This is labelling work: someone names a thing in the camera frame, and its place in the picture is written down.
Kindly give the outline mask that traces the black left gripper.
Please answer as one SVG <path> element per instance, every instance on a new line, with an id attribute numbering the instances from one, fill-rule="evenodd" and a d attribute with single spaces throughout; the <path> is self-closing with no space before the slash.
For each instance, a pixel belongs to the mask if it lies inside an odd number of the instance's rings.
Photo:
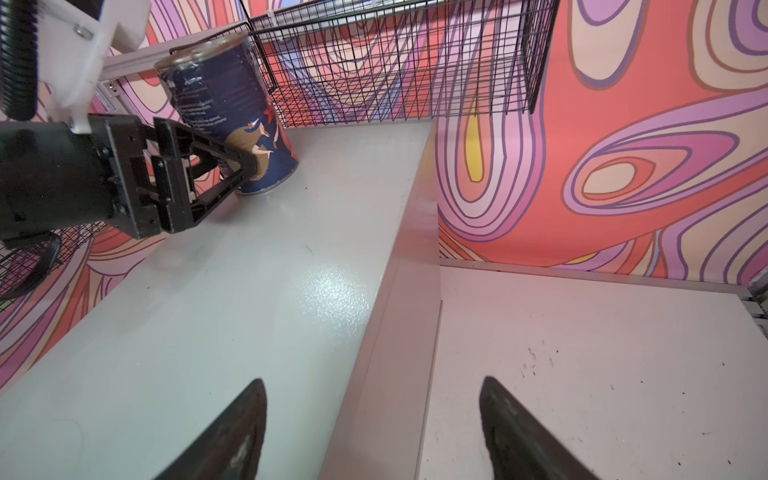
<path id="1" fill-rule="evenodd" d="M 135 238 L 196 227 L 258 173 L 250 153 L 177 121 L 91 115 L 90 132 L 65 123 L 1 125 L 1 238 L 18 241 L 49 231 L 105 222 Z M 149 141 L 156 200 L 145 161 Z M 224 177 L 198 192 L 195 181 Z"/>

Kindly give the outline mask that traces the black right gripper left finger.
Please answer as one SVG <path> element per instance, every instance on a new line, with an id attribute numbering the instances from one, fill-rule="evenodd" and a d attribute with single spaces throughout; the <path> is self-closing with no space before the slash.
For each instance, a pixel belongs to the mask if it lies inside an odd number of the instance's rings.
<path id="1" fill-rule="evenodd" d="M 159 479 L 254 479 L 267 426 L 267 394 L 253 380 Z"/>

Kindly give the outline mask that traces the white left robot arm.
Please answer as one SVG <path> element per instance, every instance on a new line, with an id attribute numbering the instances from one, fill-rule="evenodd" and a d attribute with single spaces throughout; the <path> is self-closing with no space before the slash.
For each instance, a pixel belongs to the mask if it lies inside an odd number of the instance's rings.
<path id="1" fill-rule="evenodd" d="M 146 1 L 1 5 L 1 241 L 51 242 L 105 222 L 136 239 L 199 224 L 258 170 L 256 157 L 157 118 L 93 115 L 111 48 L 136 50 Z"/>

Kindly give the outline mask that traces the blue labelled tin can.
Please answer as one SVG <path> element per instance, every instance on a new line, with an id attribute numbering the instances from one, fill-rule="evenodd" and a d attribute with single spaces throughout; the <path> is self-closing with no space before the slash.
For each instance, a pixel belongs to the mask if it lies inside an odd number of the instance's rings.
<path id="1" fill-rule="evenodd" d="M 169 101 L 186 125 L 258 160 L 244 195 L 287 180 L 298 160 L 268 98 L 249 34 L 236 32 L 188 46 L 154 65 Z"/>

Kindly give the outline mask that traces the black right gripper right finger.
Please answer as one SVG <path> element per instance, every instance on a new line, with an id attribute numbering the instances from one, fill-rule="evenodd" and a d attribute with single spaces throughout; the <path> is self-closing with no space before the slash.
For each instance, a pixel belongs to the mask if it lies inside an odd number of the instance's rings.
<path id="1" fill-rule="evenodd" d="M 484 378 L 479 410 L 496 480 L 596 480 L 496 378 Z"/>

